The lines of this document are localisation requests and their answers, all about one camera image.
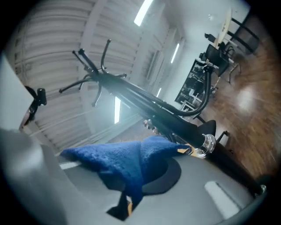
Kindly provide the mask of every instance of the blue towel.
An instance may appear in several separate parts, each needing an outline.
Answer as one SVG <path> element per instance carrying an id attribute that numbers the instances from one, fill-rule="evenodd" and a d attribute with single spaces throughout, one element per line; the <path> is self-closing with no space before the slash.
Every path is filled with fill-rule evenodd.
<path id="1" fill-rule="evenodd" d="M 187 149 L 187 146 L 169 142 L 161 136 L 151 136 L 142 142 L 65 149 L 61 155 L 90 163 L 99 173 L 118 175 L 125 182 L 126 193 L 132 197 L 132 202 L 138 204 L 142 199 L 142 186 L 149 181 L 155 162 L 178 155 L 178 149 Z"/>

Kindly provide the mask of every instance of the ceiling light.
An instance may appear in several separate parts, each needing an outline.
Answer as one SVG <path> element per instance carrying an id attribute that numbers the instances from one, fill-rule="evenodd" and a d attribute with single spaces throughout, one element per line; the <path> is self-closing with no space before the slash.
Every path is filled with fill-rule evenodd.
<path id="1" fill-rule="evenodd" d="M 114 124 L 119 122 L 121 100 L 115 97 Z"/>
<path id="2" fill-rule="evenodd" d="M 158 96 L 159 96 L 161 89 L 162 89 L 162 88 L 160 88 L 160 89 L 159 89 L 158 94 L 157 94 L 157 96 L 156 96 L 156 97 L 158 97 Z"/>
<path id="3" fill-rule="evenodd" d="M 179 46 L 180 46 L 180 44 L 177 44 L 177 47 L 176 47 L 176 49 L 175 49 L 175 52 L 174 52 L 174 55 L 173 55 L 173 58 L 172 58 L 171 63 L 173 63 L 173 62 L 174 62 L 174 59 L 175 59 L 175 56 L 176 56 L 177 51 L 178 51 L 178 49 L 179 49 Z"/>
<path id="4" fill-rule="evenodd" d="M 144 3 L 142 4 L 142 6 L 135 18 L 135 21 L 134 21 L 135 24 L 137 24 L 138 26 L 141 25 L 141 23 L 145 17 L 145 14 L 147 13 L 152 2 L 153 2 L 153 0 L 144 0 Z"/>

